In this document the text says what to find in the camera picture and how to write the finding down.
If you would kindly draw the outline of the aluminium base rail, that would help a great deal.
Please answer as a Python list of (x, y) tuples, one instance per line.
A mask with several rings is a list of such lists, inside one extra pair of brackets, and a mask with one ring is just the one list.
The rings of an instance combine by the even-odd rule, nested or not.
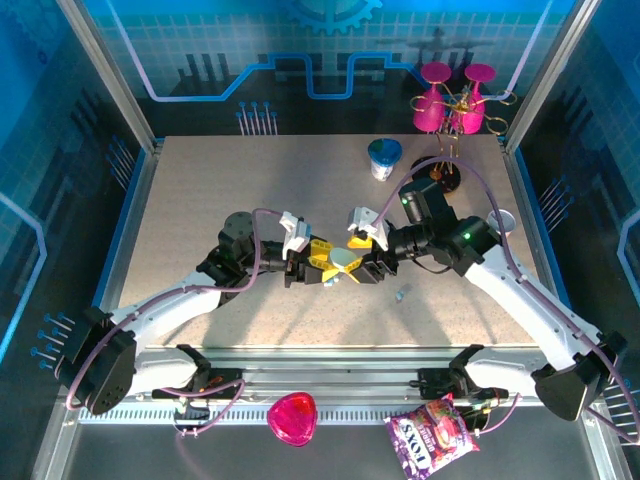
[[(387, 415), (411, 410), (426, 395), (444, 395), (450, 363), (459, 348), (215, 348), (200, 354), (217, 375), (238, 370), (246, 382), (244, 392), (222, 422), (263, 424), (266, 412), (278, 399), (302, 391), (316, 402), (322, 424), (375, 424)], [(505, 393), (497, 401), (507, 408), (516, 394), (521, 405), (541, 406), (532, 371), (545, 361), (536, 348), (489, 348), (471, 356), (466, 371), (481, 388), (479, 394), (458, 394), (457, 407), (484, 403), (488, 395)], [(151, 348), (139, 358), (141, 379), (131, 393), (101, 415), (82, 410), (82, 423), (168, 425), (180, 403), (161, 393), (178, 387), (194, 362), (176, 348)]]

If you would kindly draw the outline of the purple candy bag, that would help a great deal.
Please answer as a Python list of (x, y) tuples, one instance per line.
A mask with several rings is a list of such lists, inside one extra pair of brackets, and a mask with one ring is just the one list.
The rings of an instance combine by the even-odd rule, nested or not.
[(391, 444), (407, 480), (427, 480), (464, 455), (478, 451), (453, 395), (384, 419)]

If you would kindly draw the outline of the pink wine glass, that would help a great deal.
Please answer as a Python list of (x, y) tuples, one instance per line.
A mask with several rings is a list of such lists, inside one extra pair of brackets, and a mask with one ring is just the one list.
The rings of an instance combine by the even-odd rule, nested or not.
[(482, 96), (480, 86), (492, 81), (496, 72), (490, 65), (474, 63), (465, 68), (464, 75), (470, 84), (453, 104), (453, 128), (458, 134), (471, 135), (481, 129), (485, 119), (487, 100)]
[(414, 110), (413, 124), (425, 133), (439, 132), (444, 124), (446, 103), (441, 88), (451, 77), (451, 68), (442, 62), (430, 62), (422, 66), (420, 73), (429, 89), (411, 100)]

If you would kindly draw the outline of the aluminium side rail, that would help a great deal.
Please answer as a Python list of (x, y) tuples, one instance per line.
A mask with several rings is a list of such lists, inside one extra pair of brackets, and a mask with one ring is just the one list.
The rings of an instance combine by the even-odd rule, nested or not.
[(524, 158), (519, 149), (509, 152), (504, 145), (500, 148), (538, 278), (571, 309), (571, 301)]
[(153, 152), (146, 153), (142, 150), (136, 160), (92, 300), (92, 305), (103, 312), (111, 312), (118, 308), (164, 143), (164, 138), (156, 138)]

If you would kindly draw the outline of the aluminium frame post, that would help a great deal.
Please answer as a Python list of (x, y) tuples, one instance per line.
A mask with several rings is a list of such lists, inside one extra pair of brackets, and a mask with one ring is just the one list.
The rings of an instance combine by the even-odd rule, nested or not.
[(568, 64), (602, 0), (575, 0), (552, 43), (529, 93), (505, 136), (505, 151), (513, 154), (524, 139), (545, 100)]
[(136, 140), (155, 154), (156, 137), (87, 8), (79, 0), (55, 0)]

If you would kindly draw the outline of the white cup with blue lid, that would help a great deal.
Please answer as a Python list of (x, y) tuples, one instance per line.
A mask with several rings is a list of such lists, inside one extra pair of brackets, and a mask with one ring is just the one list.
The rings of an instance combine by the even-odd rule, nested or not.
[(401, 159), (403, 149), (397, 140), (379, 138), (369, 144), (367, 152), (371, 161), (372, 176), (384, 182)]

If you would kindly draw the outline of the white orange tin can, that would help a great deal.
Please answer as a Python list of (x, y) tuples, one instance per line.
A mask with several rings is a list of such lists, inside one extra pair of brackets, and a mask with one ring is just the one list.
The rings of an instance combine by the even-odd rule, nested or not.
[(516, 229), (516, 218), (507, 210), (499, 209), (498, 212), (491, 211), (486, 221), (488, 225), (499, 234), (504, 233), (506, 237)]

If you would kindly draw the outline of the pink heart-shaped container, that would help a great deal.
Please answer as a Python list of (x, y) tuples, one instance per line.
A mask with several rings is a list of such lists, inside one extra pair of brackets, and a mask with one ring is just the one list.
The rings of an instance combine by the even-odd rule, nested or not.
[(267, 412), (267, 424), (272, 433), (293, 447), (303, 447), (311, 441), (317, 422), (316, 402), (307, 392), (286, 395)]

